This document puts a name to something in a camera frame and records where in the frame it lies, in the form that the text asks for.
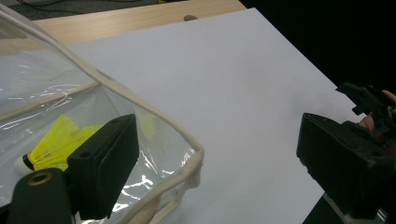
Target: black device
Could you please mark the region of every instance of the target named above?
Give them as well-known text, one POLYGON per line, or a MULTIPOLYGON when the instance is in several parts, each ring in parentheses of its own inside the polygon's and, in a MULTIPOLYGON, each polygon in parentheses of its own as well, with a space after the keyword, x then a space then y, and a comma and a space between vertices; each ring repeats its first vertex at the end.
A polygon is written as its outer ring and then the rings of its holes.
POLYGON ((372 113, 375 129, 303 114, 297 157, 325 191, 304 224, 396 223, 396 104, 372 86, 337 90, 357 115, 372 113))
POLYGON ((68 168, 35 171, 16 185, 12 202, 0 209, 7 224, 74 223, 110 217, 139 157, 136 120, 111 120, 68 158, 68 168))

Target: clear plastic bag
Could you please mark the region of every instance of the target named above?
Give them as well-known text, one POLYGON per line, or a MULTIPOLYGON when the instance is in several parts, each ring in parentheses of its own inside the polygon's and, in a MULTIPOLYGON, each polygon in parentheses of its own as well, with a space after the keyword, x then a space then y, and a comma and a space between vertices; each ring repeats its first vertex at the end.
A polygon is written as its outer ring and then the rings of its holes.
POLYGON ((1 5, 0 28, 0 206, 21 178, 14 161, 61 115, 80 128, 137 119, 140 157, 111 219, 77 223, 156 223, 199 185, 204 150, 174 121, 1 5))

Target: hand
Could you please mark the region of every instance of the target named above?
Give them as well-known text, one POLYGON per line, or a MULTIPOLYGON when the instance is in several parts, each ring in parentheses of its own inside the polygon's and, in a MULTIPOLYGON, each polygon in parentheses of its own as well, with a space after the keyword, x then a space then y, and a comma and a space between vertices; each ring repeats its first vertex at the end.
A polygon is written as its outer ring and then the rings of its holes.
MULTIPOLYGON (((382 91, 382 92, 384 92, 390 98, 390 100, 392 100, 393 102, 396 103, 396 95, 395 94, 391 93, 390 91, 382 91)), ((359 125, 368 129, 370 132, 373 131, 375 129, 373 114, 370 113, 369 115, 364 117, 364 119, 362 119, 359 122, 359 125)), ((391 154, 396 156, 396 145, 389 147, 388 152, 390 152, 391 154)))

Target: shuttlecock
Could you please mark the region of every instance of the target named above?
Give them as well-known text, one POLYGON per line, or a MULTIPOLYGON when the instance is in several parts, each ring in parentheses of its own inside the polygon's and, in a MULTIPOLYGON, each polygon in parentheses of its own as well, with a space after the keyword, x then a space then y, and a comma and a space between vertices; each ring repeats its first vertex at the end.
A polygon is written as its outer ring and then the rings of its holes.
POLYGON ((80 129, 69 117, 61 115, 35 149, 15 161, 15 172, 28 175, 50 167, 64 171, 67 157, 101 127, 93 125, 80 129))

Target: white paper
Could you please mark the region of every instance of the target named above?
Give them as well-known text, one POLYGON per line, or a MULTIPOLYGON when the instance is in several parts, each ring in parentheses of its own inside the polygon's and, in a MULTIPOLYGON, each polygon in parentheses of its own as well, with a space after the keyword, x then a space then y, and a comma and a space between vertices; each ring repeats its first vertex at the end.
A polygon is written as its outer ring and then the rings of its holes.
POLYGON ((302 223, 322 194, 296 157, 303 113, 360 119, 256 9, 70 48, 204 145, 201 186, 163 223, 302 223))

